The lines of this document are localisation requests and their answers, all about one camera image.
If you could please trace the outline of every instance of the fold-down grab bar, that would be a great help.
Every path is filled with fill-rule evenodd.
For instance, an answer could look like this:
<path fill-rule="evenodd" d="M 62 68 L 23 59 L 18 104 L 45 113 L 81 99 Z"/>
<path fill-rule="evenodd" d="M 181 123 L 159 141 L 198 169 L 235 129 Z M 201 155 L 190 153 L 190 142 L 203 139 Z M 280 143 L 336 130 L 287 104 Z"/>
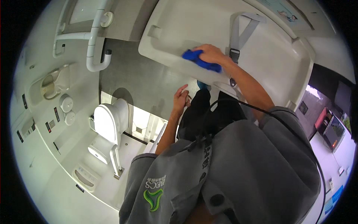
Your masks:
<path fill-rule="evenodd" d="M 62 49 L 60 53 L 56 53 L 57 50 L 57 40 L 64 40 L 64 39 L 83 39 L 83 40 L 88 40 L 88 47 L 87 47 L 87 60 L 86 60 L 86 65 L 87 65 L 87 69 L 90 70 L 91 72 L 97 72 L 100 70 L 104 70 L 105 68 L 108 67 L 108 65 L 111 62 L 111 57 L 112 57 L 112 51 L 111 50 L 107 50 L 105 53 L 105 57 L 102 63 L 99 64 L 94 64 L 93 63 L 93 57 L 95 54 L 95 45 L 96 45 L 96 39 L 97 39 L 97 34 L 98 34 L 98 30 L 100 28 L 100 23 L 105 23 L 108 21 L 108 16 L 103 15 L 104 14 L 104 10 L 105 7 L 108 3 L 109 0 L 102 0 L 101 4 L 99 5 L 97 11 L 96 11 L 96 15 L 95 18 L 93 20 L 92 23 L 92 28 L 91 28 L 91 32 L 80 32 L 80 33 L 67 33 L 67 34 L 58 34 L 60 31 L 63 31 L 64 28 L 64 24 L 62 24 L 62 18 L 63 18 L 63 14 L 66 10 L 67 4 L 68 4 L 69 0 L 66 0 L 60 17 L 58 19 L 58 23 L 56 26 L 56 32 L 55 32 L 55 40 L 53 43 L 53 51 L 52 51 L 52 56 L 54 58 L 57 58 L 61 55 L 64 54 L 65 51 L 65 44 L 62 45 Z"/>

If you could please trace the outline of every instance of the toilet seat lid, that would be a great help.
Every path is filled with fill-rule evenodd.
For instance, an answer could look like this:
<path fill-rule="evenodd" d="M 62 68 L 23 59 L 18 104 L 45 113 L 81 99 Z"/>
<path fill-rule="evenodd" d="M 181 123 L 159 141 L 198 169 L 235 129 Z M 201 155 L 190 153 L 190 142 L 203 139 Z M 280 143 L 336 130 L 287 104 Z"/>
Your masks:
<path fill-rule="evenodd" d="M 110 142 L 116 141 L 116 128 L 113 115 L 110 110 L 100 105 L 95 109 L 95 130 L 102 137 L 106 138 Z"/>

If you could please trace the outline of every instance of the hand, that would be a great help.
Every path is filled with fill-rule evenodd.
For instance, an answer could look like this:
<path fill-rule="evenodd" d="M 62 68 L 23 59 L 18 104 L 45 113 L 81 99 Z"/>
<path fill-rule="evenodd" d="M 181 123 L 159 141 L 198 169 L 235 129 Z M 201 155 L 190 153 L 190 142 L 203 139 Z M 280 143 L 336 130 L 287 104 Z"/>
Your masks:
<path fill-rule="evenodd" d="M 221 64 L 223 60 L 226 60 L 225 56 L 220 48 L 217 48 L 211 44 L 203 44 L 200 47 L 194 48 L 192 51 L 203 50 L 204 52 L 200 54 L 199 58 L 208 63 Z"/>
<path fill-rule="evenodd" d="M 180 87 L 177 90 L 177 92 L 174 94 L 174 99 L 173 99 L 174 106 L 172 110 L 172 114 L 174 116 L 180 117 L 184 112 L 184 107 L 190 106 L 189 98 L 191 97 L 188 95 L 189 91 L 185 90 L 184 92 L 182 92 L 187 86 L 188 84 L 185 84 L 184 86 Z"/>

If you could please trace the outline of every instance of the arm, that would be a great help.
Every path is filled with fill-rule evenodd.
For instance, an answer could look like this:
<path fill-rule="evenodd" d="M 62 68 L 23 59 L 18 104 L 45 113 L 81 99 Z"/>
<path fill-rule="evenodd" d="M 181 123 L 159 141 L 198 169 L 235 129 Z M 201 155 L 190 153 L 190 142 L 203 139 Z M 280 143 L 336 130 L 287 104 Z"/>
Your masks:
<path fill-rule="evenodd" d="M 173 110 L 170 113 L 168 124 L 165 128 L 165 131 L 164 131 L 164 133 L 158 143 L 157 149 L 155 151 L 155 154 L 157 154 L 157 155 L 161 154 L 169 145 L 171 145 L 175 142 L 176 129 L 178 127 L 180 116 L 184 112 L 184 107 L 186 105 L 186 97 L 189 93 L 188 90 L 184 91 L 183 93 L 182 93 L 182 91 L 187 86 L 188 86 L 188 84 L 180 87 L 174 95 Z"/>
<path fill-rule="evenodd" d="M 196 50 L 204 51 L 200 55 L 201 60 L 221 65 L 235 79 L 241 93 L 249 104 L 266 111 L 275 106 L 260 83 L 235 64 L 229 56 L 224 55 L 219 48 L 210 44 L 204 44 L 194 49 L 194 51 Z M 263 116 L 263 113 L 257 110 L 253 110 L 253 113 L 258 120 Z"/>

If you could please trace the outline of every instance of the shirt button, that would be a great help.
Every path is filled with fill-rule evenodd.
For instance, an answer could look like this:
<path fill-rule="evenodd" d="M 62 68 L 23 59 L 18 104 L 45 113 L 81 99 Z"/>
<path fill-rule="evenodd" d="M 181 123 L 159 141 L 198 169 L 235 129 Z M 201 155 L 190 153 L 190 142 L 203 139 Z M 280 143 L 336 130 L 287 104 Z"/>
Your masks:
<path fill-rule="evenodd" d="M 215 207 L 220 206 L 224 203 L 224 200 L 225 200 L 225 198 L 223 195 L 217 194 L 210 198 L 210 204 Z"/>

